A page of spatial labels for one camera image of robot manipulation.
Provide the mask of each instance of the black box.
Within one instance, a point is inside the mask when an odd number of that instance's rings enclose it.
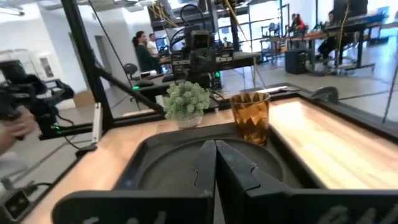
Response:
[[[285,52],[285,71],[291,74],[307,73],[305,61],[307,51],[305,49],[291,49]]]

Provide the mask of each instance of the wooden tabletop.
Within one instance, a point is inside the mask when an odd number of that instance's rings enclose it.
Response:
[[[231,110],[224,110],[206,114],[200,126],[231,122]],[[398,189],[398,148],[393,143],[300,98],[273,103],[270,122],[328,188]],[[51,224],[53,206],[72,192],[111,190],[140,142],[177,129],[173,121],[158,121],[110,130],[23,223]]]

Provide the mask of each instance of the amber glass cup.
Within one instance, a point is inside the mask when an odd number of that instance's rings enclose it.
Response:
[[[267,144],[270,98],[267,93],[256,92],[231,97],[235,123],[244,140],[262,146]]]

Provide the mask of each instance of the tray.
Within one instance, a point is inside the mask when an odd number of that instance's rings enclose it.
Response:
[[[189,190],[196,177],[191,168],[206,140],[224,140],[257,164],[260,170],[294,189],[323,188],[322,183],[296,158],[271,128],[266,147],[243,141],[234,123],[174,131],[141,143],[114,190]]]

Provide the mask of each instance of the potted plant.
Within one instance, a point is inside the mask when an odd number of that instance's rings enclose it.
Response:
[[[167,119],[177,122],[179,128],[193,128],[200,124],[203,110],[210,104],[210,94],[197,83],[171,84],[164,98]]]

